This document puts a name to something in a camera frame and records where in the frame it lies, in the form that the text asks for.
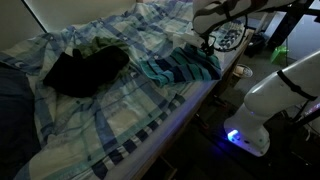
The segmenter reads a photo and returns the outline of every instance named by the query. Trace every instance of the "floor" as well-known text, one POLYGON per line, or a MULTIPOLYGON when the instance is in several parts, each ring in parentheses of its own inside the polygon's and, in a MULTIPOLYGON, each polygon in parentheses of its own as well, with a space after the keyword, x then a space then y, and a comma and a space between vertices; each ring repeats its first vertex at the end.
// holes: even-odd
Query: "floor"
MULTIPOLYGON (((297 177, 302 172, 306 175, 311 174, 310 171, 305 170, 305 166, 307 166, 305 161, 297 160, 292 156, 283 156, 282 152, 278 150, 279 147, 282 147, 282 141, 278 140, 279 138, 273 141, 274 144, 269 150, 272 152, 271 155, 259 159, 230 145, 221 138, 223 135, 220 136, 221 122, 231 116, 242 104, 243 98, 250 88, 270 73, 286 66, 285 61, 278 65, 271 64, 271 54, 272 51, 266 49, 253 58, 244 56, 240 60, 239 63, 252 69, 253 76, 235 81, 237 83, 228 87, 221 95, 221 99, 228 103, 228 108, 215 104, 210 95, 205 100, 198 114, 210 127, 206 129, 199 125, 199 121, 192 121, 174 145, 163 154, 163 158, 172 167, 178 169, 172 179, 284 179, 297 177)), ((297 107, 287 109, 290 117, 297 112, 297 107)), ((279 125, 282 120, 279 119, 285 118, 280 114, 274 119, 276 121, 270 120, 271 128, 268 129, 272 131, 270 133, 271 139, 272 136, 283 136, 280 128, 282 126, 279 125)))

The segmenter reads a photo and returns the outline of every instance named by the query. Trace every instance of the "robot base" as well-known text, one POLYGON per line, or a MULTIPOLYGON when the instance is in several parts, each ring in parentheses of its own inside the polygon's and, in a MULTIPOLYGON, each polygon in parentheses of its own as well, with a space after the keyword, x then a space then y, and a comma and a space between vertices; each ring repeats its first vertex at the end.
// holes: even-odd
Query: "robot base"
POLYGON ((263 148, 259 148, 254 146, 253 144, 250 144, 249 141, 243 141, 243 139, 247 139, 241 133, 237 130, 233 130, 228 133, 228 140, 233 143, 234 145, 242 148, 245 151, 248 151, 249 153, 261 157, 265 155, 270 147, 270 140, 267 142, 267 144, 263 148))

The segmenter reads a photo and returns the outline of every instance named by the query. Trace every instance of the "black cloth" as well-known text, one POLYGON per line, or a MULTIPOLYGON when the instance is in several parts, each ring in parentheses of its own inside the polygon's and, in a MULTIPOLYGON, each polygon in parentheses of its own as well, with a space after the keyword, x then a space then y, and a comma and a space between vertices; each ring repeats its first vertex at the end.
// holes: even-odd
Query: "black cloth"
POLYGON ((13 179, 40 149, 28 79, 0 63, 0 179, 13 179))
POLYGON ((100 85, 114 80, 128 62, 129 56, 116 46, 103 48, 85 59, 74 49, 73 57, 60 55, 43 83, 68 96, 89 97, 100 85))

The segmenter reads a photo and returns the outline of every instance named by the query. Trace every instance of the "blue plaid blanket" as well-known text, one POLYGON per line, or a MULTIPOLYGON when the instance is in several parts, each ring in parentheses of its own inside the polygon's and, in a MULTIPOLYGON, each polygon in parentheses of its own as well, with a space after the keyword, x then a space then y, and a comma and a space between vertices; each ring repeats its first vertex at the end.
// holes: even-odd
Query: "blue plaid blanket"
POLYGON ((142 73, 139 60, 170 55, 173 43, 168 32, 184 33, 191 19, 191 3, 138 3, 121 16, 69 26, 0 52, 0 62, 29 78, 42 145, 16 179, 102 179, 133 152, 185 101, 180 92, 188 87, 159 88, 142 73), (130 46, 129 72, 91 98, 71 98, 43 85, 62 52, 97 36, 120 39, 130 46))

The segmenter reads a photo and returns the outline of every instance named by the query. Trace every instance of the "wall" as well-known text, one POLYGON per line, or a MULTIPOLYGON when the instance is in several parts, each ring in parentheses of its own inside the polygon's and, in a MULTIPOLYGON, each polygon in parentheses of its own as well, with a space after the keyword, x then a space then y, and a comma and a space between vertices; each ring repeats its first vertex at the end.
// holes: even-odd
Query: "wall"
MULTIPOLYGON (((310 8, 320 9, 320 1, 314 1, 310 8)), ((299 60, 320 49, 320 23, 314 19, 315 16, 304 15, 288 36, 288 57, 299 60)))
POLYGON ((25 0, 48 31, 60 31, 72 24, 84 24, 100 17, 118 15, 136 0, 25 0))
POLYGON ((43 33, 21 0, 0 1, 0 50, 43 33))

